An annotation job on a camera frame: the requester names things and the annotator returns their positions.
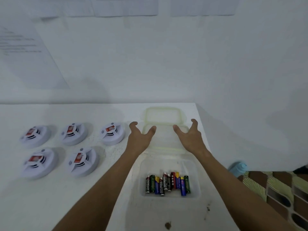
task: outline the white table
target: white table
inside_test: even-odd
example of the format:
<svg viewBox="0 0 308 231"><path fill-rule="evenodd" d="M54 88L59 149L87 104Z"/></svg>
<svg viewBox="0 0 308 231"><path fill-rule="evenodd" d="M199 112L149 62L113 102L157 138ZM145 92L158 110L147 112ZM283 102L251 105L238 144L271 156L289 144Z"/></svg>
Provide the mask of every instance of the white table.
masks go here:
<svg viewBox="0 0 308 231"><path fill-rule="evenodd" d="M203 140L208 146L204 129L194 103L153 104L69 104L69 105L0 105L0 230L52 230L67 211L94 183L117 161L124 152L129 135L128 124L141 121L141 114L148 107L168 106L181 109L199 122ZM64 146L58 138L60 129L72 122L83 122L89 129L87 138L71 147ZM105 147L98 139L100 128L111 122L125 123L125 139ZM25 150L18 139L34 125L48 125L52 137L44 145ZM100 155L98 168L83 178L73 178L66 171L64 159L80 147L94 147ZM53 148L59 155L55 170L44 178L29 181L19 177L21 165L35 150ZM213 187L200 163L196 161L201 187L201 198L166 208L161 203L141 201L137 196L137 176L140 163L148 157L140 155L133 165L114 207L107 230L237 230L219 194ZM76 218L82 222L82 214Z"/></svg>

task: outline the forearm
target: forearm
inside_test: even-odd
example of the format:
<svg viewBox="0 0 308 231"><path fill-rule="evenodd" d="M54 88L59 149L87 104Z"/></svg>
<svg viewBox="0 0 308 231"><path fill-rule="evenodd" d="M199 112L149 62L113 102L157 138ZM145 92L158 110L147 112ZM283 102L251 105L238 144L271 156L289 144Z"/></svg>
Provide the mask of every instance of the forearm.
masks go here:
<svg viewBox="0 0 308 231"><path fill-rule="evenodd" d="M130 150L125 150L118 161L84 194L53 231L105 230L122 186L137 157Z"/></svg>
<svg viewBox="0 0 308 231"><path fill-rule="evenodd" d="M206 170L229 213L242 231L293 230L283 217L234 177L208 150L204 149L195 156Z"/></svg>

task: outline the human hand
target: human hand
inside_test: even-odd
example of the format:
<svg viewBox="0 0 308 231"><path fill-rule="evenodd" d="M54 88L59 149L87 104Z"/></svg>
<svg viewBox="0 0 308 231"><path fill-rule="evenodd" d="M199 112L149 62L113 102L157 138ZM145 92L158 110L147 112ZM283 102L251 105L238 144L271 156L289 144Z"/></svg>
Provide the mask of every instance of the human hand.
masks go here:
<svg viewBox="0 0 308 231"><path fill-rule="evenodd" d="M149 131L143 135L140 130L136 127L138 122L132 122L129 124L131 134L128 137L126 150L139 156L149 146L153 135L156 132L156 126L152 126Z"/></svg>
<svg viewBox="0 0 308 231"><path fill-rule="evenodd" d="M184 133L180 130L177 125L173 125L174 132L179 136L181 143L184 148L196 155L203 153L206 149L205 144L203 143L201 132L198 131L198 122L195 119L191 119L192 127L187 133Z"/></svg>

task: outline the white smoke detector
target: white smoke detector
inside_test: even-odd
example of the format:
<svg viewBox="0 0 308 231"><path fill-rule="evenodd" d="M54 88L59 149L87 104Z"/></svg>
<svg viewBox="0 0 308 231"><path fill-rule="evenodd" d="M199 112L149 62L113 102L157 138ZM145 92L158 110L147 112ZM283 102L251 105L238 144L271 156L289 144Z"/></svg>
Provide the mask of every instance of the white smoke detector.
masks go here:
<svg viewBox="0 0 308 231"><path fill-rule="evenodd" d="M23 164L22 177L38 179L49 174L57 165L58 156L50 148L34 152Z"/></svg>
<svg viewBox="0 0 308 231"><path fill-rule="evenodd" d="M51 131L47 126L34 126L27 130L20 138L25 148L41 146L50 138Z"/></svg>
<svg viewBox="0 0 308 231"><path fill-rule="evenodd" d="M105 125L100 131L99 137L105 145L116 145L121 142L125 136L124 128L120 123L111 123Z"/></svg>
<svg viewBox="0 0 308 231"><path fill-rule="evenodd" d="M83 123L72 123L60 133L63 144L73 146L83 141L88 135L88 130Z"/></svg>
<svg viewBox="0 0 308 231"><path fill-rule="evenodd" d="M98 161L99 157L93 148L81 148L69 156L66 165L73 176L84 177L96 169Z"/></svg>

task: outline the aa battery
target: aa battery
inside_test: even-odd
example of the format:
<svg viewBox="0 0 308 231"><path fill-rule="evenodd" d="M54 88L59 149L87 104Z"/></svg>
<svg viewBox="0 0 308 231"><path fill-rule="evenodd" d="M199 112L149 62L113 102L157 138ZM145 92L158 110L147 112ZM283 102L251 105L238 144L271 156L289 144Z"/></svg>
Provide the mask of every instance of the aa battery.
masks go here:
<svg viewBox="0 0 308 231"><path fill-rule="evenodd" d="M159 179L159 193L160 193L161 196L165 195L162 177Z"/></svg>
<svg viewBox="0 0 308 231"><path fill-rule="evenodd" d="M175 172L175 186L177 189L181 189L179 172Z"/></svg>
<svg viewBox="0 0 308 231"><path fill-rule="evenodd" d="M185 180L183 177L180 178L181 183L181 195L186 196Z"/></svg>
<svg viewBox="0 0 308 231"><path fill-rule="evenodd" d="M159 192L159 177L155 177L155 194L160 194Z"/></svg>
<svg viewBox="0 0 308 231"><path fill-rule="evenodd" d="M155 175L150 176L150 192L155 192Z"/></svg>
<svg viewBox="0 0 308 231"><path fill-rule="evenodd" d="M188 176L184 176L184 181L185 181L186 194L190 194L190 185Z"/></svg>
<svg viewBox="0 0 308 231"><path fill-rule="evenodd" d="M168 174L168 192L171 192L171 176Z"/></svg>
<svg viewBox="0 0 308 231"><path fill-rule="evenodd" d="M145 180L145 192L150 193L150 176L147 176Z"/></svg>
<svg viewBox="0 0 308 231"><path fill-rule="evenodd" d="M171 189L176 189L175 172L171 172Z"/></svg>
<svg viewBox="0 0 308 231"><path fill-rule="evenodd" d="M167 175L167 173L163 174L163 189L168 190L168 175Z"/></svg>

